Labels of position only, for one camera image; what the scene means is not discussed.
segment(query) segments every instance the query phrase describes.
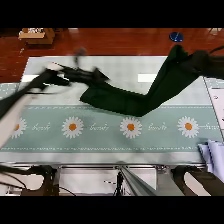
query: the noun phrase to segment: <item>daisy print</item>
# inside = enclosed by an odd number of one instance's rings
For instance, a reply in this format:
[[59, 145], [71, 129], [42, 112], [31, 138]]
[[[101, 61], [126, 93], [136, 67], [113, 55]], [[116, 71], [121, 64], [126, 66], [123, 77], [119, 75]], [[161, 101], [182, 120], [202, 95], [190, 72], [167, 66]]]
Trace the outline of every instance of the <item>daisy print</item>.
[[12, 133], [12, 138], [17, 138], [23, 134], [23, 131], [26, 130], [26, 121], [25, 119], [20, 118], [18, 124], [14, 128], [14, 132]]
[[126, 138], [135, 138], [136, 136], [139, 136], [141, 134], [142, 125], [138, 119], [135, 119], [134, 117], [127, 117], [124, 118], [120, 125], [121, 129], [120, 131], [123, 132], [123, 135], [126, 136]]
[[179, 127], [178, 130], [182, 132], [182, 135], [188, 138], [194, 138], [199, 133], [199, 127], [194, 118], [182, 117], [179, 119], [177, 127]]
[[69, 117], [65, 122], [63, 122], [63, 135], [65, 135], [66, 138], [75, 138], [82, 134], [83, 126], [82, 120], [78, 117]]

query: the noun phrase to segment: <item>red wooden floor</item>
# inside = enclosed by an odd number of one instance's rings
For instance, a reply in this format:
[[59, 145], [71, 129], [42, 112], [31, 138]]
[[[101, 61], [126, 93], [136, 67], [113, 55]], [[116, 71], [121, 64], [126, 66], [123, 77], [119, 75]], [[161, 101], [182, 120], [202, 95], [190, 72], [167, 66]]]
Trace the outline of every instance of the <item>red wooden floor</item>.
[[71, 55], [80, 47], [88, 55], [168, 55], [175, 44], [170, 32], [184, 35], [189, 53], [224, 45], [224, 29], [217, 28], [80, 28], [66, 29], [51, 46], [27, 46], [17, 36], [0, 37], [0, 83], [18, 82], [30, 56]]

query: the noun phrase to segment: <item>green fabric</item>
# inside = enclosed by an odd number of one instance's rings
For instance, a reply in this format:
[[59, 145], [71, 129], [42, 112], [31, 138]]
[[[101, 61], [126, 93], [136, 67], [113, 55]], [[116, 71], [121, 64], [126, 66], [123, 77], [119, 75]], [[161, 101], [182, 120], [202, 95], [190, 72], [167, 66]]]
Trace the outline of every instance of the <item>green fabric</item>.
[[175, 45], [146, 95], [125, 91], [108, 83], [94, 83], [80, 100], [100, 109], [141, 117], [178, 95], [198, 78], [197, 74], [179, 67], [179, 62], [187, 58], [188, 53], [182, 46]]

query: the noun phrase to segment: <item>daisy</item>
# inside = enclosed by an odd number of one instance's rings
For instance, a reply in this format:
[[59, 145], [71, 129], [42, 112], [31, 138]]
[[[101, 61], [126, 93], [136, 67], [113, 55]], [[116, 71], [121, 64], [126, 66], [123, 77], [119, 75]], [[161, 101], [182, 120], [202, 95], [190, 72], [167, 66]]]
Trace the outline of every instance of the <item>daisy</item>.
[[26, 121], [25, 119], [20, 118], [18, 124], [14, 128], [14, 132], [12, 133], [12, 138], [17, 138], [23, 134], [23, 131], [26, 130]]
[[199, 133], [199, 127], [194, 118], [182, 117], [179, 119], [177, 127], [179, 127], [179, 131], [182, 131], [182, 135], [188, 138], [194, 138]]
[[63, 122], [62, 125], [62, 131], [64, 132], [63, 135], [66, 136], [66, 138], [70, 137], [71, 138], [75, 138], [76, 136], [79, 136], [82, 134], [82, 130], [83, 130], [83, 122], [81, 119], [79, 119], [78, 117], [74, 118], [74, 117], [69, 117], [68, 119], [66, 119], [65, 122]]
[[140, 121], [134, 117], [124, 118], [120, 127], [120, 131], [123, 131], [123, 135], [126, 135], [126, 138], [135, 138], [141, 134], [140, 130], [142, 130]]

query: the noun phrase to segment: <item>blue object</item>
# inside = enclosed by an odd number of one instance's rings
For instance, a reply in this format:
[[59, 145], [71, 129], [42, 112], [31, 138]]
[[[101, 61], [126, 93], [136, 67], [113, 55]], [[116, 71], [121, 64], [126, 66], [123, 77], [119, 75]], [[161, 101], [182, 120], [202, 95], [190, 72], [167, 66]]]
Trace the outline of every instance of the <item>blue object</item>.
[[169, 37], [174, 42], [182, 42], [184, 40], [184, 36], [180, 32], [172, 32]]

